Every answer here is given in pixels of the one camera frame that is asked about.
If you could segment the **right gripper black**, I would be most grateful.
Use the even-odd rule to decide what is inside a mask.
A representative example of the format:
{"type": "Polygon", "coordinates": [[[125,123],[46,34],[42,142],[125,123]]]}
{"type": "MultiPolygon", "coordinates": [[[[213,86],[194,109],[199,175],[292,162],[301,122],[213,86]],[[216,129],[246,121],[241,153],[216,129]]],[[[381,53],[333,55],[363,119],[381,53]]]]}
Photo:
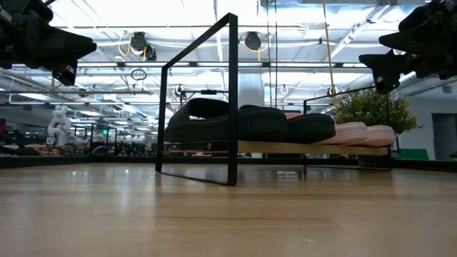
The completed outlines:
{"type": "Polygon", "coordinates": [[[456,75],[456,3],[427,1],[415,8],[392,34],[380,36],[380,44],[392,48],[386,54],[362,54],[358,60],[370,68],[378,94],[386,95],[400,86],[405,55],[413,55],[410,69],[419,78],[437,75],[449,79],[456,75]]]}

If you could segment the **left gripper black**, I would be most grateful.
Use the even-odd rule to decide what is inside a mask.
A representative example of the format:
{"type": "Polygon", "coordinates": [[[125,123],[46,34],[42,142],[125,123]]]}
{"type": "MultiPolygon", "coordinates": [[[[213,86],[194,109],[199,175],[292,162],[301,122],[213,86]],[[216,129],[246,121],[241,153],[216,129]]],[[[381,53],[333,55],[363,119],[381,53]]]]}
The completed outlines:
{"type": "Polygon", "coordinates": [[[89,37],[48,26],[53,17],[40,0],[1,1],[1,68],[17,63],[46,67],[63,85],[73,86],[78,60],[97,45],[89,37]]]}

